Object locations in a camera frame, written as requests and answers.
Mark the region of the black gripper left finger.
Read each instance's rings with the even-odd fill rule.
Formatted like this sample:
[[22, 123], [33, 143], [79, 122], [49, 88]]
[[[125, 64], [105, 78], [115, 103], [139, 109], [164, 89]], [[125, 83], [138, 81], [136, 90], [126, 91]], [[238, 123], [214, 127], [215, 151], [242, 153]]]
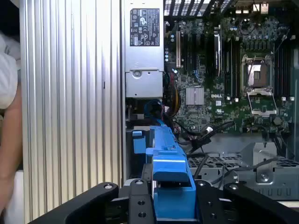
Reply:
[[154, 224], [153, 199], [144, 180], [132, 181], [128, 195], [103, 182], [32, 221], [33, 224]]

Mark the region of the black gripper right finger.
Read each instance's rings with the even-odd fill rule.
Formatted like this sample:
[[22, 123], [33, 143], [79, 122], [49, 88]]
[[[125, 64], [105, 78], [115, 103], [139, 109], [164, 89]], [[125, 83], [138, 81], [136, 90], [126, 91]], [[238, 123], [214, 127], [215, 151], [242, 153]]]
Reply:
[[240, 183], [222, 190], [196, 180], [196, 214], [200, 224], [297, 224], [299, 213]]

